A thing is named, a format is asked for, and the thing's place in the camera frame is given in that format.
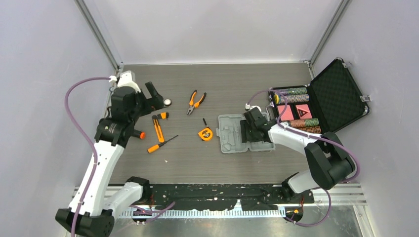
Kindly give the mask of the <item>grey plastic tool case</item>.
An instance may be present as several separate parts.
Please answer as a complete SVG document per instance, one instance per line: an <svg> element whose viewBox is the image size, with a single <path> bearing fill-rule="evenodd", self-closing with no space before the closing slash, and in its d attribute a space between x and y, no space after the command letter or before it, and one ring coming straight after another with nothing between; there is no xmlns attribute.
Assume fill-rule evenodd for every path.
<svg viewBox="0 0 419 237"><path fill-rule="evenodd" d="M218 116L216 135L220 138L220 149L223 154L250 152L270 152L276 145L268 142L242 142L242 127L245 120L242 114L225 114Z"/></svg>

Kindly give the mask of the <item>orange black pliers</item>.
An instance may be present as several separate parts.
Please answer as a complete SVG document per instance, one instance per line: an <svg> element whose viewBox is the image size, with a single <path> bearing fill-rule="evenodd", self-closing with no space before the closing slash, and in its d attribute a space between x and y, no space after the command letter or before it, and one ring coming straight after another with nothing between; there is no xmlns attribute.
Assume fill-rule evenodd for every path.
<svg viewBox="0 0 419 237"><path fill-rule="evenodd" d="M195 90L193 91L193 93L191 94L191 96L190 96L190 100L189 100L189 108L188 108L188 110L187 110L187 115L191 115L191 114L192 114L192 112L193 112L193 110L194 110L195 108L199 107L199 106L203 103L203 101L205 100L206 95L207 95L207 93L206 93L206 92L204 92L204 93L203 93L203 95L199 98L199 100L198 100L198 101L194 101L194 98L195 98L196 93L197 93L197 90L195 89Z"/></svg>

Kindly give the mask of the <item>orange tape measure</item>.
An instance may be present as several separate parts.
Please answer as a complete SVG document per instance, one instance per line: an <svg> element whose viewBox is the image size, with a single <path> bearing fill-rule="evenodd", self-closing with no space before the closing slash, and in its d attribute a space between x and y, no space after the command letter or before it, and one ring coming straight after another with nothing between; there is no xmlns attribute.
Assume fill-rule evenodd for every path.
<svg viewBox="0 0 419 237"><path fill-rule="evenodd" d="M198 133L198 136L205 142L210 141L213 138L213 131L208 126L205 118L203 118L205 128Z"/></svg>

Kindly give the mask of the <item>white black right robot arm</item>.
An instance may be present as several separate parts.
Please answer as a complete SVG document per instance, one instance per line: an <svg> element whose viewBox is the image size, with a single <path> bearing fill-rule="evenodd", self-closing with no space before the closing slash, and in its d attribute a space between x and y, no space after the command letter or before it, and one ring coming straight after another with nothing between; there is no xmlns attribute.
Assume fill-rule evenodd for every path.
<svg viewBox="0 0 419 237"><path fill-rule="evenodd" d="M268 120L258 108L244 113L243 139L288 147L304 155L308 170L297 172L281 183L287 202L296 202L303 192L315 188L330 190L359 173L356 159L333 132L314 134Z"/></svg>

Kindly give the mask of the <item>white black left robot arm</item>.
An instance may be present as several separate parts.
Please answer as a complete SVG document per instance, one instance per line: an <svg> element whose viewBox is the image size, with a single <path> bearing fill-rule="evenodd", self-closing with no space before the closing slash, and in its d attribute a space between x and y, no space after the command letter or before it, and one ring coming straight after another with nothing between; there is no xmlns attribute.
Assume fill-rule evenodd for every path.
<svg viewBox="0 0 419 237"><path fill-rule="evenodd" d="M82 183L68 207L57 210L55 220L73 237L108 237L130 205L147 204L152 197L149 180L132 176L115 194L105 198L114 168L134 134L137 120L151 112L135 82L118 83L111 95L110 116L99 120L90 139L73 115L70 119L88 141L92 157Z"/></svg>

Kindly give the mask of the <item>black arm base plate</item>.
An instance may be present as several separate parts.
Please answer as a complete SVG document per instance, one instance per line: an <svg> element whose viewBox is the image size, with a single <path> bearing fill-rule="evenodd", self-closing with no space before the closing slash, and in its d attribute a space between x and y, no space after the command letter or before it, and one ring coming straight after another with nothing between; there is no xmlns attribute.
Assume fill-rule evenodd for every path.
<svg viewBox="0 0 419 237"><path fill-rule="evenodd" d="M277 184L152 184L141 201L163 209L175 203L173 210L232 210L237 202L242 210L274 210L279 204L312 204L312 192L285 197Z"/></svg>

